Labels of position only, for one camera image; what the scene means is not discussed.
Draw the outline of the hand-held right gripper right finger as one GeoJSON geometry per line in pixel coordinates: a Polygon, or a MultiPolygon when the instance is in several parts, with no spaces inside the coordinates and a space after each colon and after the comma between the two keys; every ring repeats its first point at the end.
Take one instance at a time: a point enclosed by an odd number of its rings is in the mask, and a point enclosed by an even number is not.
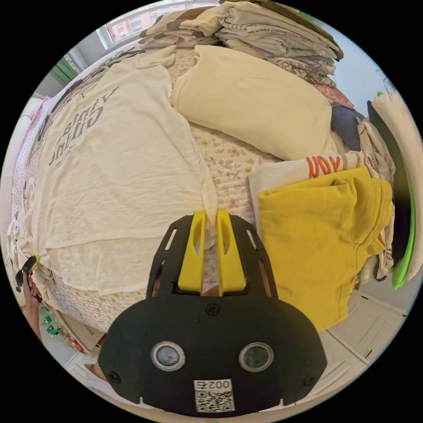
{"type": "Polygon", "coordinates": [[[246,281],[229,212],[218,211],[216,223],[219,293],[240,293],[246,281]]]}

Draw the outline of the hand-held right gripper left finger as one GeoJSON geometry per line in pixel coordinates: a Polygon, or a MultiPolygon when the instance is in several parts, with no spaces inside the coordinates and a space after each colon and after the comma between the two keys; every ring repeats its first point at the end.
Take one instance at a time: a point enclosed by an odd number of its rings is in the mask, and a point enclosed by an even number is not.
{"type": "Polygon", "coordinates": [[[178,289],[182,292],[201,293],[203,290],[205,224],[206,213],[195,212],[178,278],[178,289]]]}

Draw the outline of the person's left hand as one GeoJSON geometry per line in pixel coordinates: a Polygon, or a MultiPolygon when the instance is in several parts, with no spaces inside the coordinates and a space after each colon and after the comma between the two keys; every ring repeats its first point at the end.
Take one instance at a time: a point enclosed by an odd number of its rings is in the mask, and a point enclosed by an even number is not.
{"type": "Polygon", "coordinates": [[[39,320],[40,303],[38,301],[38,297],[40,297],[41,294],[35,282],[33,282],[32,277],[27,277],[27,275],[23,273],[22,281],[22,287],[25,298],[24,315],[29,326],[31,327],[37,338],[42,342],[39,320]]]}

